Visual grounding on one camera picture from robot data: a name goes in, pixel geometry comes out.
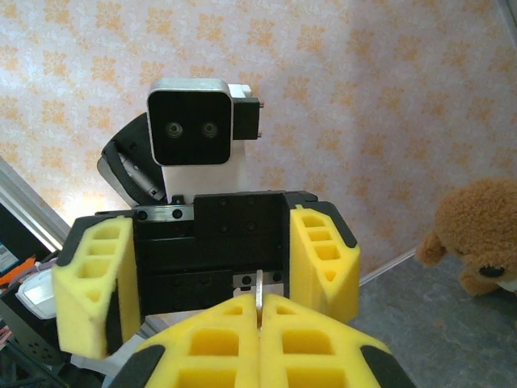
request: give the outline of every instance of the teddy bear ear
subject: teddy bear ear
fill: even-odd
[[[426,267],[431,267],[440,262],[447,253],[447,249],[439,240],[438,235],[433,230],[426,235],[423,242],[418,246],[415,257]]]

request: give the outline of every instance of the black camera face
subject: black camera face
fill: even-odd
[[[228,162],[232,100],[224,92],[155,91],[148,98],[151,146],[162,166]]]

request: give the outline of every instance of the yellow foam pad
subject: yellow foam pad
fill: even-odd
[[[251,295],[201,312],[141,344],[112,385],[380,388],[361,352],[391,354],[380,341],[273,294],[264,297],[261,327],[257,319]],[[144,356],[156,346],[165,349],[158,359]]]
[[[290,215],[289,298],[342,323],[358,314],[359,246],[348,247],[326,214]]]
[[[147,388],[259,388],[259,338],[252,295],[203,311],[145,341],[165,352]]]
[[[380,388],[361,353],[380,341],[284,297],[264,297],[261,388]]]
[[[86,229],[70,263],[54,265],[52,277],[61,350],[102,359],[111,353],[110,340],[119,337],[120,346],[138,331],[131,218],[108,219]]]

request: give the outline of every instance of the connector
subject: connector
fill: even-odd
[[[259,138],[259,116],[263,103],[256,97],[234,98],[233,139],[256,140]]]

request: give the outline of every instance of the gray floor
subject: gray floor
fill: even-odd
[[[446,258],[408,259],[361,287],[351,325],[385,342],[418,388],[517,387],[517,297],[471,298]]]

